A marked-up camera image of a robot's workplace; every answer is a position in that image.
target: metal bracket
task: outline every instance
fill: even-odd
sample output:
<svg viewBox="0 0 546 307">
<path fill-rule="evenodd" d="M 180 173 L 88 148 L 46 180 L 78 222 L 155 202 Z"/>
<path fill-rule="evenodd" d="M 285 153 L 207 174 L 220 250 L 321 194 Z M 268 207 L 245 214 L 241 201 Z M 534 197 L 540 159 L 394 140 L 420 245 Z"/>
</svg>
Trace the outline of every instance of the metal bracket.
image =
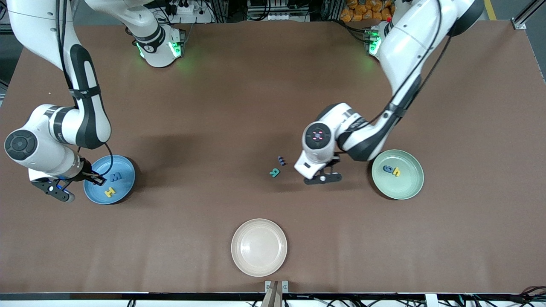
<svg viewBox="0 0 546 307">
<path fill-rule="evenodd" d="M 514 19 L 514 18 L 512 18 L 511 21 L 512 21 L 512 27 L 514 27 L 514 30 L 525 30 L 525 29 L 527 29 L 527 26 L 525 26 L 524 23 L 522 23 L 521 25 L 517 25 L 517 24 L 515 23 L 515 19 Z"/>
<path fill-rule="evenodd" d="M 268 291 L 270 285 L 271 285 L 271 281 L 268 280 L 265 282 L 265 292 Z M 282 286 L 282 293 L 288 293 L 288 280 L 283 280 L 281 283 L 281 286 Z"/>
<path fill-rule="evenodd" d="M 434 293 L 425 293 L 426 307 L 438 307 L 438 295 Z"/>
</svg>

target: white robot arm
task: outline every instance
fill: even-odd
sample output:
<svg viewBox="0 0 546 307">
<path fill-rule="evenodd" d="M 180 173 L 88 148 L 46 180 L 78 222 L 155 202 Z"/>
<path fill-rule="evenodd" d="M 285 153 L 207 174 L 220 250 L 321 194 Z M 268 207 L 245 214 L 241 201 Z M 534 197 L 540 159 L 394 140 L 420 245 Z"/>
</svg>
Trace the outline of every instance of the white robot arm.
<svg viewBox="0 0 546 307">
<path fill-rule="evenodd" d="M 13 161 L 28 168 L 35 186 L 69 202 L 74 196 L 58 185 L 60 180 L 104 183 L 89 161 L 66 146 L 95 149 L 110 138 L 93 62 L 78 41 L 66 3 L 8 0 L 8 9 L 17 39 L 65 73 L 75 106 L 40 105 L 23 127 L 8 135 L 4 149 Z"/>
<path fill-rule="evenodd" d="M 154 67 L 163 67 L 180 56 L 180 32 L 160 26 L 143 4 L 152 0 L 87 0 L 96 10 L 127 25 L 139 42 L 141 56 Z M 43 104 L 26 124 L 11 132 L 4 149 L 28 168 L 31 183 L 46 194 L 70 202 L 74 195 L 59 185 L 63 180 L 88 180 L 102 185 L 105 179 L 88 160 L 67 145 L 96 149 L 111 133 L 104 111 L 93 62 L 81 46 L 72 23 L 68 0 L 8 0 L 11 27 L 17 39 L 36 55 L 64 72 L 74 107 Z"/>
<path fill-rule="evenodd" d="M 153 0 L 85 0 L 95 11 L 123 22 L 136 40 L 140 56 L 153 67 L 165 67 L 182 55 L 185 31 L 160 25 L 144 4 Z"/>
<path fill-rule="evenodd" d="M 346 103 L 324 109 L 302 136 L 303 151 L 294 167 L 304 181 L 323 184 L 341 180 L 337 173 L 323 172 L 339 160 L 336 144 L 353 160 L 375 158 L 413 102 L 424 61 L 446 34 L 455 36 L 470 28 L 483 5 L 480 0 L 414 0 L 397 23 L 389 26 L 380 45 L 379 61 L 393 91 L 390 102 L 373 125 Z"/>
</svg>

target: cable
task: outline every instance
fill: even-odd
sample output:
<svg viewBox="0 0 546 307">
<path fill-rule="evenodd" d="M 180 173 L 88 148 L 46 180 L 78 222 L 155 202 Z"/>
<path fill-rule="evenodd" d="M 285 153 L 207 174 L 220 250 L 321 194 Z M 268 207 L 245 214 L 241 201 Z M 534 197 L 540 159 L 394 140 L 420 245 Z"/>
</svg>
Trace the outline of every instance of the cable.
<svg viewBox="0 0 546 307">
<path fill-rule="evenodd" d="M 106 175 L 112 169 L 112 165 L 114 165 L 114 155 L 112 154 L 112 150 L 110 149 L 110 146 L 108 146 L 107 143 L 104 143 L 104 146 L 106 146 L 106 148 L 108 149 L 108 152 L 110 153 L 110 166 L 108 167 L 107 171 L 99 175 L 101 177 Z"/>
<path fill-rule="evenodd" d="M 193 3 L 195 3 L 195 5 L 197 5 L 200 9 L 205 8 L 205 7 L 203 6 L 203 0 L 200 0 L 200 1 L 201 1 L 201 5 L 198 5 L 198 4 L 197 4 L 197 0 L 195 0 Z"/>
<path fill-rule="evenodd" d="M 376 303 L 378 303 L 380 300 L 384 300 L 385 298 L 380 298 L 372 303 L 370 303 L 370 305 L 368 305 L 368 307 L 372 307 L 373 305 L 375 305 Z"/>
<path fill-rule="evenodd" d="M 61 0 L 55 0 L 55 9 L 57 10 L 57 14 L 55 16 L 55 26 L 57 28 L 57 46 L 59 49 L 59 57 L 61 59 L 61 67 L 63 69 L 64 79 L 67 82 L 68 88 L 72 89 L 72 82 L 70 80 L 70 77 L 68 76 L 66 65 L 64 63 L 64 30 L 66 29 L 66 11 L 67 11 L 67 0 L 63 0 L 63 10 L 61 11 Z M 61 26 L 61 16 L 60 14 L 63 14 L 63 21 Z"/>
<path fill-rule="evenodd" d="M 166 25 L 166 24 L 172 25 L 172 23 L 170 23 L 171 19 L 170 19 L 169 15 L 166 15 L 166 13 L 163 12 L 163 16 L 162 16 L 162 15 L 159 14 L 160 11 L 163 11 L 163 9 L 159 9 L 159 10 L 156 9 L 155 11 L 152 12 L 153 17 L 155 17 L 155 19 L 157 19 L 158 23 L 161 24 L 161 25 Z"/>
<path fill-rule="evenodd" d="M 173 24 L 170 22 L 169 16 L 167 15 L 167 13 L 165 13 L 165 11 L 164 11 L 163 8 L 161 7 L 161 5 L 159 5 L 159 3 L 157 2 L 157 0 L 153 0 L 153 1 L 157 4 L 157 7 L 159 7 L 159 9 L 163 12 L 163 15 L 165 15 L 165 18 L 167 19 L 167 23 L 169 24 L 169 26 L 172 26 Z"/>
<path fill-rule="evenodd" d="M 540 289 L 546 289 L 546 286 L 541 286 L 541 287 L 532 287 L 531 289 L 525 291 L 525 292 L 521 292 L 519 295 L 520 296 L 527 296 L 529 293 L 532 293 L 534 291 L 537 291 L 537 290 L 540 290 Z"/>
<path fill-rule="evenodd" d="M 425 86 L 426 82 L 429 81 L 429 78 L 432 75 L 432 73 L 434 72 L 434 70 L 436 69 L 436 66 L 438 65 L 438 63 L 440 63 L 440 60 L 442 59 L 443 55 L 446 53 L 447 47 L 449 46 L 449 43 L 451 42 L 451 38 L 452 38 L 452 36 L 448 37 L 447 42 L 444 45 L 444 48 L 442 49 L 442 52 L 440 52 L 440 55 L 436 59 L 436 62 L 434 62 L 434 65 L 430 69 L 429 73 L 426 75 L 425 80 L 423 81 L 423 83 L 421 83 L 421 86 L 419 86 L 419 89 L 417 89 L 417 92 L 415 93 L 415 95 L 417 95 L 421 91 L 423 86 Z"/>
<path fill-rule="evenodd" d="M 244 13 L 243 14 L 246 15 L 246 17 L 252 21 L 262 21 L 269 15 L 270 12 L 271 12 L 271 0 L 268 0 L 267 3 L 264 5 L 264 12 L 261 14 L 259 18 L 254 19 Z"/>
<path fill-rule="evenodd" d="M 478 298 L 478 299 L 481 299 L 481 300 L 485 301 L 487 304 L 489 304 L 489 305 L 491 305 L 491 306 L 493 306 L 493 307 L 498 307 L 497 305 L 493 304 L 490 300 L 481 298 L 481 297 L 479 297 L 477 294 L 474 294 L 474 296 L 475 296 L 476 298 Z"/>
<path fill-rule="evenodd" d="M 332 306 L 333 306 L 332 303 L 335 302 L 335 301 L 337 301 L 337 300 L 340 301 L 340 302 L 342 302 L 345 306 L 351 307 L 351 306 L 349 306 L 349 304 L 345 303 L 345 301 L 342 300 L 341 298 L 336 298 L 336 299 L 331 300 L 331 301 L 328 303 L 328 305 L 326 305 L 326 307 L 332 307 Z"/>
<path fill-rule="evenodd" d="M 359 32 L 359 33 L 364 33 L 364 32 L 365 32 L 365 31 L 362 30 L 362 29 L 357 29 L 357 28 L 353 28 L 353 27 L 347 26 L 343 20 L 326 19 L 326 20 L 323 20 L 323 21 L 333 21 L 333 22 L 337 23 L 338 25 L 344 27 L 345 29 L 349 29 L 349 30 L 351 30 L 351 31 L 355 31 L 355 32 Z"/>
<path fill-rule="evenodd" d="M 406 84 L 406 82 L 408 82 L 408 80 L 410 79 L 410 77 L 413 75 L 413 73 L 415 72 L 415 70 L 417 69 L 417 67 L 419 67 L 421 65 L 421 63 L 425 60 L 426 56 L 429 54 L 429 52 L 432 50 L 432 46 L 434 45 L 434 43 L 436 42 L 436 38 L 438 37 L 439 33 L 440 33 L 440 28 L 442 27 L 442 4 L 440 3 L 440 0 L 436 0 L 436 3 L 438 4 L 438 28 L 436 29 L 436 33 L 434 34 L 434 37 L 432 39 L 432 43 L 430 43 L 430 46 L 427 48 L 427 50 L 425 51 L 425 54 L 422 55 L 421 59 L 419 60 L 419 62 L 417 62 L 417 65 L 415 65 L 415 67 L 413 67 L 412 71 L 408 74 L 408 76 L 404 79 L 404 81 L 402 82 L 402 84 L 398 87 L 398 89 L 396 90 L 396 92 L 394 92 L 394 95 L 390 98 L 389 100 L 389 104 L 391 104 L 394 100 L 394 98 L 398 95 L 398 93 L 400 92 L 400 90 L 402 89 L 402 87 Z M 413 96 L 413 99 L 415 99 L 415 97 L 417 96 L 417 93 L 419 92 L 419 90 L 417 90 L 417 92 L 415 93 L 415 95 Z M 381 111 L 379 114 L 376 115 L 376 117 L 374 117 L 371 121 L 368 121 L 366 124 L 364 124 L 362 127 L 360 127 L 359 129 L 362 129 L 364 127 L 367 127 L 369 126 L 372 122 L 376 121 L 380 116 L 381 114 L 383 114 L 383 112 Z"/>
<path fill-rule="evenodd" d="M 214 16 L 214 22 L 215 22 L 215 23 L 219 23 L 218 20 L 219 20 L 220 18 L 218 18 L 218 15 L 216 15 L 216 12 L 212 9 L 212 7 L 210 7 L 209 3 L 208 3 L 206 0 L 205 0 L 205 4 L 206 4 L 206 6 L 209 8 L 209 11 L 210 11 L 211 15 Z"/>
</svg>

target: black cable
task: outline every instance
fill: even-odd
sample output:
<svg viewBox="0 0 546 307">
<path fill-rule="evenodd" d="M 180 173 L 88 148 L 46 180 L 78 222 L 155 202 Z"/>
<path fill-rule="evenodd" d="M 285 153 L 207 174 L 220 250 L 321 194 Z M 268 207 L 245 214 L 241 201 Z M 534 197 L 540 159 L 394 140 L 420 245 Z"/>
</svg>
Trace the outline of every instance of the black cable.
<svg viewBox="0 0 546 307">
<path fill-rule="evenodd" d="M 106 175 L 112 169 L 112 165 L 114 165 L 114 155 L 112 154 L 112 150 L 110 149 L 110 146 L 108 146 L 107 143 L 104 143 L 104 146 L 106 146 L 106 148 L 108 149 L 108 152 L 110 153 L 110 166 L 108 167 L 107 171 L 105 171 L 104 173 L 102 173 L 99 176 Z"/>
<path fill-rule="evenodd" d="M 326 19 L 326 20 L 323 20 L 323 21 L 332 21 L 332 22 L 335 22 L 335 23 L 337 23 L 338 25 L 344 27 L 345 29 L 349 29 L 349 30 L 351 30 L 351 31 L 355 31 L 355 32 L 359 32 L 359 33 L 364 33 L 364 32 L 365 32 L 365 31 L 362 30 L 362 29 L 357 29 L 357 28 L 353 28 L 353 27 L 347 26 L 343 20 Z"/>
<path fill-rule="evenodd" d="M 214 19 L 215 19 L 214 22 L 215 22 L 215 23 L 219 23 L 219 22 L 218 22 L 219 18 L 218 18 L 218 15 L 216 14 L 216 11 L 214 11 L 214 10 L 212 9 L 212 7 L 210 7 L 209 3 L 208 3 L 206 0 L 205 0 L 204 2 L 205 2 L 205 4 L 206 4 L 206 6 L 209 8 L 210 13 L 212 13 L 212 14 L 214 15 Z"/>
<path fill-rule="evenodd" d="M 419 60 L 419 62 L 417 62 L 417 65 L 415 65 L 415 67 L 413 67 L 412 71 L 408 74 L 408 76 L 404 79 L 404 81 L 401 83 L 401 85 L 398 87 L 398 89 L 396 90 L 396 92 L 394 92 L 394 95 L 390 98 L 389 100 L 389 104 L 391 104 L 393 102 L 393 99 L 398 95 L 398 93 L 400 92 L 400 90 L 402 89 L 402 87 L 404 86 L 404 84 L 406 84 L 406 82 L 408 82 L 408 80 L 410 79 L 410 77 L 412 76 L 412 74 L 415 72 L 415 70 L 417 69 L 417 67 L 419 67 L 421 65 L 421 63 L 425 60 L 426 56 L 429 54 L 430 50 L 432 50 L 432 46 L 434 45 L 434 43 L 436 42 L 436 38 L 438 37 L 439 33 L 440 33 L 440 28 L 442 26 L 442 4 L 440 3 L 440 0 L 436 0 L 436 3 L 438 4 L 438 28 L 436 29 L 436 33 L 434 34 L 434 37 L 432 39 L 432 43 L 430 43 L 430 46 L 428 47 L 428 49 L 425 51 L 425 54 L 422 55 L 421 59 Z M 380 116 L 381 114 L 383 114 L 383 111 L 381 111 L 379 114 L 376 115 L 376 117 L 374 117 L 371 121 L 368 121 L 366 124 L 364 124 L 362 127 L 360 127 L 359 129 L 362 129 L 364 127 L 367 127 L 369 126 L 372 122 L 376 121 Z"/>
<path fill-rule="evenodd" d="M 257 19 L 254 19 L 248 15 L 246 15 L 246 17 L 252 21 L 262 21 L 264 20 L 267 16 L 269 16 L 269 13 L 271 12 L 271 0 L 268 0 L 266 2 L 266 4 L 264 5 L 264 12 L 261 14 L 261 16 Z"/>
<path fill-rule="evenodd" d="M 493 306 L 493 307 L 498 307 L 497 305 L 493 304 L 490 300 L 481 298 L 481 297 L 479 297 L 477 294 L 474 294 L 474 296 L 475 296 L 476 298 L 478 298 L 478 299 L 481 299 L 481 300 L 485 301 L 487 304 L 489 304 L 489 305 L 491 305 L 491 306 Z"/>
<path fill-rule="evenodd" d="M 163 10 L 163 8 L 161 7 L 161 5 L 159 5 L 159 3 L 157 2 L 157 0 L 153 0 L 157 7 L 159 7 L 159 9 L 163 12 L 163 15 L 165 16 L 166 20 L 167 20 L 167 23 L 169 24 L 169 26 L 172 26 L 173 24 L 170 22 L 170 18 L 169 18 L 169 15 L 167 15 L 167 13 L 165 13 L 165 11 Z"/>
<path fill-rule="evenodd" d="M 537 291 L 537 290 L 540 290 L 540 289 L 546 289 L 546 286 L 540 286 L 540 287 L 533 287 L 525 292 L 521 292 L 519 295 L 520 296 L 526 296 L 528 295 L 529 293 L 531 292 L 534 292 L 534 291 Z"/>
<path fill-rule="evenodd" d="M 403 302 L 403 301 L 401 301 L 401 300 L 399 300 L 399 299 L 395 299 L 395 301 L 397 301 L 397 302 L 399 302 L 399 303 L 402 303 L 402 304 L 406 305 L 407 307 L 413 307 L 412 305 L 410 305 L 410 301 L 409 301 L 409 300 L 408 300 L 407 303 L 406 303 L 406 302 Z"/>
<path fill-rule="evenodd" d="M 421 91 L 423 86 L 425 86 L 426 82 L 429 81 L 429 78 L 432 75 L 432 73 L 434 72 L 434 70 L 436 69 L 436 66 L 438 65 L 438 63 L 442 59 L 443 55 L 446 53 L 447 47 L 449 46 L 449 43 L 451 42 L 451 38 L 452 38 L 452 36 L 448 37 L 447 42 L 444 45 L 444 48 L 442 49 L 442 52 L 440 52 L 440 55 L 436 59 L 436 62 L 434 62 L 434 65 L 430 69 L 429 73 L 426 75 L 425 80 L 423 81 L 423 83 L 421 83 L 421 86 L 419 86 L 419 89 L 417 89 L 417 92 L 415 93 L 415 95 L 417 95 Z"/>
<path fill-rule="evenodd" d="M 377 304 L 380 300 L 384 300 L 385 298 L 380 298 L 378 300 L 375 300 L 373 302 L 370 303 L 370 305 L 368 305 L 368 307 L 372 307 L 373 305 Z"/>
<path fill-rule="evenodd" d="M 332 307 L 332 306 L 333 306 L 332 303 L 335 302 L 335 301 L 337 301 L 337 300 L 340 301 L 340 302 L 342 302 L 345 306 L 351 307 L 351 306 L 349 306 L 349 304 L 345 303 L 345 301 L 342 300 L 341 298 L 336 298 L 336 299 L 331 300 L 331 301 L 328 303 L 328 305 L 326 305 L 326 307 Z"/>
<path fill-rule="evenodd" d="M 64 30 L 66 29 L 66 3 L 67 0 L 63 0 L 63 10 L 61 11 L 61 0 L 55 0 L 55 9 L 56 16 L 55 16 L 55 26 L 57 28 L 57 46 L 59 49 L 59 57 L 61 60 L 61 67 L 63 69 L 64 79 L 67 82 L 68 88 L 72 89 L 72 82 L 70 80 L 70 77 L 68 76 L 66 65 L 64 63 Z M 63 21 L 61 26 L 61 16 L 60 14 L 63 14 Z"/>
</svg>

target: table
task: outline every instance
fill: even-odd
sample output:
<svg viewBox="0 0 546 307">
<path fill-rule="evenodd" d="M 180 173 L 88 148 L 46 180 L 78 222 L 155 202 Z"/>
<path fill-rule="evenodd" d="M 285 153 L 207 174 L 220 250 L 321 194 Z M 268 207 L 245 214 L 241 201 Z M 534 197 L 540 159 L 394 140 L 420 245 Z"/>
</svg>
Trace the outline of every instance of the table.
<svg viewBox="0 0 546 307">
<path fill-rule="evenodd" d="M 61 203 L 0 155 L 1 292 L 248 292 L 264 280 L 289 280 L 296 292 L 520 292 L 546 283 L 546 87 L 525 32 L 508 21 L 455 37 L 393 130 L 384 149 L 410 152 L 425 170 L 421 193 L 404 201 L 373 188 L 369 163 L 342 157 L 344 180 L 324 186 L 304 185 L 292 167 L 324 107 L 347 102 L 370 119 L 390 98 L 379 64 L 339 25 L 196 25 L 185 58 L 163 69 L 139 58 L 121 26 L 77 32 L 112 122 L 109 144 L 138 167 L 136 189 L 102 206 L 75 183 L 77 199 Z M 0 135 L 42 103 L 72 101 L 61 72 L 24 51 Z M 259 217 L 289 244 L 266 278 L 240 272 L 229 248 L 238 226 Z"/>
</svg>

